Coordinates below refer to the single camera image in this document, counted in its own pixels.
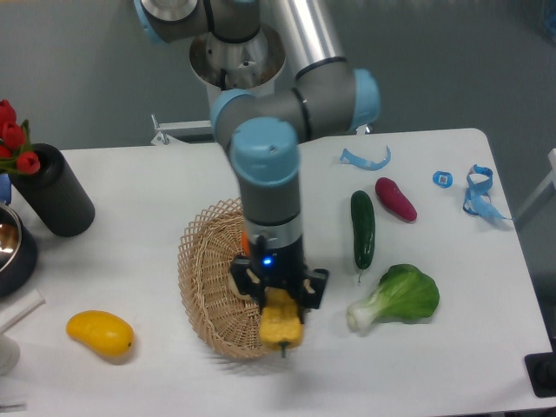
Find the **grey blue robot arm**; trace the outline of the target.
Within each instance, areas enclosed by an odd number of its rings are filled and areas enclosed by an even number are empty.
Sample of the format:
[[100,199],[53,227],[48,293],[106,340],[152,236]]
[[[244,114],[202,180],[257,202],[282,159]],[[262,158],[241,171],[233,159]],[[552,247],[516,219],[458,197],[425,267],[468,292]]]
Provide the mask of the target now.
[[274,288],[302,317],[317,309],[325,269],[311,270],[303,254],[301,143],[347,132],[376,120],[381,98],[369,71],[350,67],[322,1],[273,1],[277,49],[295,86],[265,96],[254,87],[273,48],[256,1],[138,1],[147,33],[162,42],[204,41],[204,77],[220,88],[210,109],[213,137],[235,173],[250,253],[230,268],[239,292],[265,310]]

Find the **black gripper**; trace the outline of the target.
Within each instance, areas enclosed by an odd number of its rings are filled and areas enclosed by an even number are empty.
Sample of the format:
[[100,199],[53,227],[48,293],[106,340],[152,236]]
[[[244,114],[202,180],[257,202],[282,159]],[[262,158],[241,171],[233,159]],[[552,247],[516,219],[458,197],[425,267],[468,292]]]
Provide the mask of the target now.
[[236,256],[229,268],[237,292],[263,309],[267,288],[285,289],[295,300],[299,319],[304,324],[307,312],[320,308],[329,271],[307,268],[301,237],[280,248],[272,248],[263,235],[257,236],[254,242],[249,238],[248,241],[250,254]]

